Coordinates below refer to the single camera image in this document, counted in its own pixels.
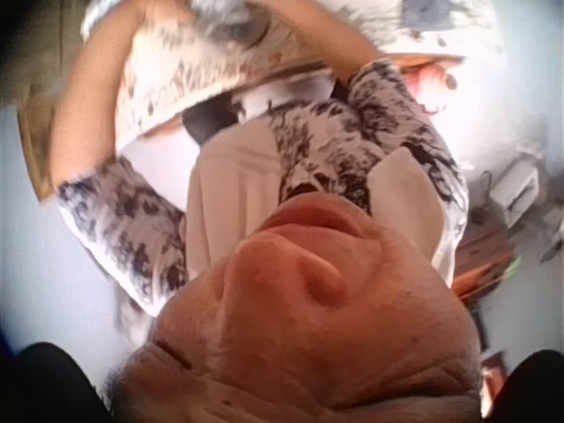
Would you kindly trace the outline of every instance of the red object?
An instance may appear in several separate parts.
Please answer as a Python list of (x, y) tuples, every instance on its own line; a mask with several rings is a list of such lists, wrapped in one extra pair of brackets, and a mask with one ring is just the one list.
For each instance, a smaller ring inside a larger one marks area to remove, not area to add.
[(428, 64), (404, 74), (407, 89), (430, 115), (444, 110), (456, 91), (456, 80), (439, 64)]

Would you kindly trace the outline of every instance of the floral blouse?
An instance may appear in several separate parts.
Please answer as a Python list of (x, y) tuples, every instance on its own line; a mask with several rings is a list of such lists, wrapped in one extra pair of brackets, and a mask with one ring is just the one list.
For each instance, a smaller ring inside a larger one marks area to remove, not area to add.
[[(443, 238), (453, 251), (459, 243), (468, 212), (464, 180), (387, 59), (368, 64), (352, 78), (346, 101), (296, 100), (242, 126), (250, 124), (278, 154), (278, 204), (301, 193), (325, 191), (372, 215), (368, 175), (405, 148), (442, 205)], [(240, 128), (223, 137), (240, 136)], [(184, 212), (155, 192), (126, 159), (66, 182), (58, 201), (74, 234), (150, 315), (157, 315), (196, 276), (188, 272)]]

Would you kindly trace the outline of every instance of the lips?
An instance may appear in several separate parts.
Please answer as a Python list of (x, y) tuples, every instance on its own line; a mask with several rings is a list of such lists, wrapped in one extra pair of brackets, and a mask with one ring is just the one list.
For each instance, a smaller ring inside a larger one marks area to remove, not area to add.
[(265, 220), (259, 231), (284, 225), (300, 225), (324, 227), (356, 238), (364, 238), (355, 218), (356, 213), (347, 210), (349, 204), (340, 204), (339, 202), (344, 202), (340, 198), (339, 202), (336, 202), (327, 197), (329, 196), (319, 194), (296, 197)]

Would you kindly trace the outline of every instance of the woman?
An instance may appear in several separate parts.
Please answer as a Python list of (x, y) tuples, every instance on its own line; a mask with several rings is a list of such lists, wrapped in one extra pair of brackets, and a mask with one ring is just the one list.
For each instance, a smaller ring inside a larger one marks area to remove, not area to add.
[(114, 152), (133, 34), (144, 19), (193, 22), (182, 2), (116, 8), (58, 108), (63, 215), (159, 316), (118, 377), (116, 417), (478, 419), (478, 339), (449, 290), (467, 213), (456, 163), (362, 34), (310, 0), (257, 3), (316, 49), (347, 101), (293, 101), (219, 133), (185, 216)]

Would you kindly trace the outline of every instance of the white wall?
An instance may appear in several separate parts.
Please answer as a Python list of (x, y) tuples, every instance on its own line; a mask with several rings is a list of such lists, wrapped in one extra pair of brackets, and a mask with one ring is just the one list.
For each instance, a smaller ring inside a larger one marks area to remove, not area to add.
[(57, 344), (100, 386), (129, 351), (115, 328), (113, 283), (73, 237), (56, 204), (39, 205), (13, 110), (0, 111), (0, 153), (0, 324), (8, 343), (17, 350)]

